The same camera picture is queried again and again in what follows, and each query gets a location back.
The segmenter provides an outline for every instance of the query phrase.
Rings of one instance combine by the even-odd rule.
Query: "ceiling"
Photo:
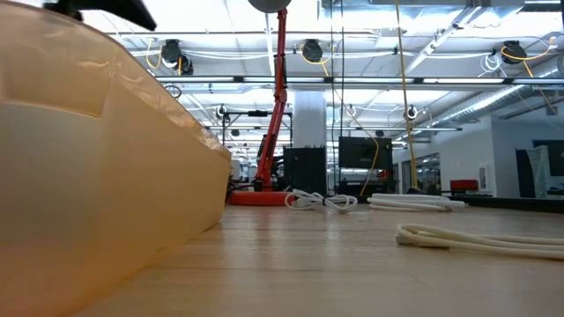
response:
[[[41,5],[40,0],[18,1]],[[314,0],[293,0],[289,5],[286,36],[286,72],[288,77],[325,77],[320,64],[306,63],[300,54],[300,45],[306,39],[317,39],[324,50],[329,76],[334,77],[396,77],[399,76],[400,57],[394,54],[398,45],[397,20],[393,7],[382,10],[371,6],[368,11],[346,8],[344,19],[340,7],[333,10],[322,8]],[[181,40],[183,53],[194,65],[195,76],[271,76],[269,48],[276,52],[278,20],[274,14],[255,10],[246,0],[145,0],[145,5],[157,22],[155,33],[102,11],[85,11],[85,22],[107,33],[124,45],[155,76],[176,76],[162,63],[152,69],[159,60],[159,47],[166,39]],[[416,60],[433,39],[446,33],[453,21],[460,22],[463,8],[453,6],[418,6],[402,9],[403,45],[405,64]],[[513,9],[484,8],[471,12],[471,18],[462,20],[464,28],[444,36],[445,41],[428,51],[428,56],[408,74],[410,77],[501,77],[499,71],[484,73],[484,58],[492,48],[500,49],[504,41],[520,41],[528,55],[538,55],[547,49],[553,39],[550,53],[535,61],[531,67],[559,54],[564,43],[562,17],[558,12],[518,12]],[[269,36],[267,25],[273,34]],[[335,59],[330,59],[331,47]],[[522,64],[501,66],[509,77],[523,77]],[[178,85],[185,91],[179,101],[205,125],[212,125],[214,111],[219,105],[230,110],[270,110],[273,106],[272,89],[260,86],[214,85],[221,93],[209,93],[202,84]],[[344,103],[354,107],[356,118],[362,124],[398,126],[404,122],[403,93],[397,87],[389,90],[352,89],[344,87]],[[331,104],[330,89],[323,89]],[[408,103],[413,104],[419,115],[437,116],[449,111],[458,103],[481,93],[480,89],[410,90]],[[293,91],[289,91],[289,103],[293,103]],[[336,98],[336,107],[340,100]],[[524,104],[508,108],[505,114],[527,107]],[[349,116],[345,124],[353,124]],[[268,118],[241,117],[234,125],[267,125]],[[261,132],[242,131],[239,139],[260,139]]]

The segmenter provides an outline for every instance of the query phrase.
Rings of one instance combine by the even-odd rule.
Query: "white rope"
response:
[[[293,196],[296,199],[289,203],[290,198]],[[345,214],[356,207],[358,200],[356,197],[349,195],[323,197],[318,193],[309,194],[303,190],[294,189],[292,193],[286,195],[285,203],[292,210],[322,210],[325,205],[338,213]]]
[[[435,195],[373,194],[367,199],[370,208],[391,211],[452,211],[464,208],[466,203]]]
[[[419,247],[456,247],[494,254],[564,260],[564,239],[506,235],[474,235],[431,225],[405,224],[397,227],[396,241]]]

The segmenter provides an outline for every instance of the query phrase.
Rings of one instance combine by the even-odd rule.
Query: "black monitor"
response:
[[[375,137],[375,140],[379,145],[375,169],[391,170],[391,139]],[[338,164],[342,168],[369,169],[372,167],[375,153],[376,145],[371,137],[341,136],[338,139]]]

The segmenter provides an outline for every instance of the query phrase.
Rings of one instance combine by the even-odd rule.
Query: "red base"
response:
[[[287,192],[243,192],[234,191],[229,197],[228,203],[244,206],[286,206]]]

